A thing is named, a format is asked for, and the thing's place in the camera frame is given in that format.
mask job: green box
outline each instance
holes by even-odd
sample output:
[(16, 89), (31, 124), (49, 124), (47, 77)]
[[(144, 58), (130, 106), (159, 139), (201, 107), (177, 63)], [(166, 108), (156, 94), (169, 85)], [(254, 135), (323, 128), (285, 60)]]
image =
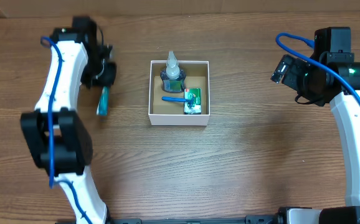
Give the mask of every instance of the green box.
[(190, 100), (194, 95), (194, 102), (192, 105), (188, 103), (184, 104), (184, 114), (202, 114), (201, 107), (201, 89), (200, 88), (190, 88), (184, 90), (184, 98)]

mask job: bottle cap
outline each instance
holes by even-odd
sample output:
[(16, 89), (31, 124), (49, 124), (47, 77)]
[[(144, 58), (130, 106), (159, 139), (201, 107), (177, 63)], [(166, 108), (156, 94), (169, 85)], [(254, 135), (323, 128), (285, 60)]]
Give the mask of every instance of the bottle cap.
[(166, 74), (169, 79), (175, 79), (180, 76), (179, 62), (172, 50), (169, 51), (168, 60), (166, 61)]

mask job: wooden table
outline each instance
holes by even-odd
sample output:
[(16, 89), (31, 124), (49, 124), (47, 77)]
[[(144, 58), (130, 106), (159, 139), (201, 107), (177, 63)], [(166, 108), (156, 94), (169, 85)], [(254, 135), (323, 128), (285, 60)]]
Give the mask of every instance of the wooden table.
[[(244, 217), (285, 205), (344, 205), (343, 155), (329, 106), (297, 105), (296, 93), (270, 76), (285, 54), (275, 43), (279, 32), (313, 38), (316, 29), (350, 26), (360, 61), (360, 12), (94, 19), (115, 45), (118, 74), (106, 118), (95, 115), (97, 89), (81, 88), (78, 113), (93, 139), (94, 181), (113, 217)], [(34, 165), (19, 125), (49, 70), (39, 38), (71, 20), (0, 19), (0, 223), (74, 219), (64, 193), (49, 189)], [(149, 123), (149, 63), (169, 50), (180, 60), (209, 61), (206, 128)]]

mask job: plastic bottle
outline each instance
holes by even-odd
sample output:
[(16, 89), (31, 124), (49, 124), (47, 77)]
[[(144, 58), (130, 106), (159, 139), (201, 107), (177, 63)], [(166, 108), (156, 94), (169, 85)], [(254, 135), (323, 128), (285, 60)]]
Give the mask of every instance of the plastic bottle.
[(169, 52), (166, 68), (161, 71), (161, 79), (163, 82), (163, 90), (168, 93), (182, 93), (186, 88), (184, 80), (186, 73), (179, 68), (179, 62), (174, 56), (173, 51)]

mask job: open cardboard box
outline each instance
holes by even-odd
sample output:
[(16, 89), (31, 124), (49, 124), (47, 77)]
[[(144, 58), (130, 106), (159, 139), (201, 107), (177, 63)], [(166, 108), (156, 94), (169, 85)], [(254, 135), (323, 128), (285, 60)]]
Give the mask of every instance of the open cardboard box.
[(191, 125), (207, 126), (210, 107), (209, 62), (207, 61), (178, 61), (179, 67), (186, 72), (186, 88), (201, 89), (202, 114), (184, 114), (182, 103), (162, 100), (162, 96), (184, 98), (184, 93), (167, 93), (163, 91), (162, 79), (159, 73), (166, 68), (165, 60), (151, 61), (149, 73), (149, 106), (148, 116), (152, 125)]

